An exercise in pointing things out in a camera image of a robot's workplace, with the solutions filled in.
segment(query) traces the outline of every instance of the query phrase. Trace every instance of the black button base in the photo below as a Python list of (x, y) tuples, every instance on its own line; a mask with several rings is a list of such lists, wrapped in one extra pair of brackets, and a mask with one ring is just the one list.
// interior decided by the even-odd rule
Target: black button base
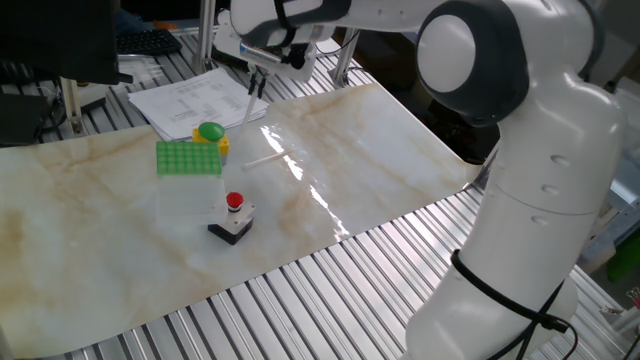
[(238, 241), (240, 241), (244, 234), (246, 234), (247, 231), (251, 229), (252, 226), (253, 219), (251, 219), (247, 226), (245, 226), (242, 230), (240, 230), (240, 232), (235, 235), (223, 229), (220, 225), (209, 225), (208, 229), (222, 240), (228, 242), (231, 245), (235, 245), (238, 243)]

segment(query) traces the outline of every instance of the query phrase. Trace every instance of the marble-patterned mat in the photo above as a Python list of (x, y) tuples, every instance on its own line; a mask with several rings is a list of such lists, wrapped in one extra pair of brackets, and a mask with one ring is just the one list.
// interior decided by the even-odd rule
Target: marble-patterned mat
[(117, 335), (451, 195), (479, 170), (375, 84), (274, 103), (238, 131), (226, 187), (257, 210), (236, 246), (156, 223), (148, 126), (0, 150), (0, 324), (17, 357)]

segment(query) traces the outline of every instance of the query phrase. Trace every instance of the laboratory bench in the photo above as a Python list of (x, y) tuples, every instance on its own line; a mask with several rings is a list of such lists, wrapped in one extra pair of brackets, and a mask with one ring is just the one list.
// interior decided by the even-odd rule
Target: laboratory bench
[[(189, 79), (197, 29), (174, 32), (180, 53), (156, 57), (164, 76), (112, 87), (106, 104), (83, 114), (89, 134), (148, 121), (128, 93)], [(328, 71), (337, 55), (321, 57), (312, 79), (300, 83), (275, 76), (265, 90), (272, 102), (335, 89)], [(247, 86), (241, 71), (230, 74)], [(349, 72), (352, 86), (375, 82), (364, 71)], [(53, 84), (2, 86), (4, 93), (48, 95)], [(72, 138), (65, 123), (40, 142)], [(411, 315), (435, 291), (476, 218), (483, 190), (471, 184), (459, 193), (341, 241), (174, 313), (111, 339), (48, 360), (138, 359), (395, 359), (405, 350)], [(620, 359), (630, 347), (600, 315), (619, 305), (578, 267), (570, 274), (579, 293), (571, 323), (580, 342), (571, 359)], [(530, 359), (561, 359), (570, 333), (556, 336)]]

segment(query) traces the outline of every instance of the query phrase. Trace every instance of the keyboard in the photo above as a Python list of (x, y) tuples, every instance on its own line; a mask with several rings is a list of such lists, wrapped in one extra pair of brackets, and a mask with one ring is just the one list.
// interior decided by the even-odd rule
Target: keyboard
[(160, 55), (179, 51), (182, 44), (167, 30), (147, 30), (116, 36), (118, 54)]

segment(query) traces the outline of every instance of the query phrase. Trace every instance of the computer monitor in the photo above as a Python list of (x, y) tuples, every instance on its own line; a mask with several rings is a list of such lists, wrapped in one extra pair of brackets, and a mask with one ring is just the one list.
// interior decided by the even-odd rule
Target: computer monitor
[(0, 0), (0, 59), (82, 82), (130, 82), (118, 73), (114, 11), (113, 0)]

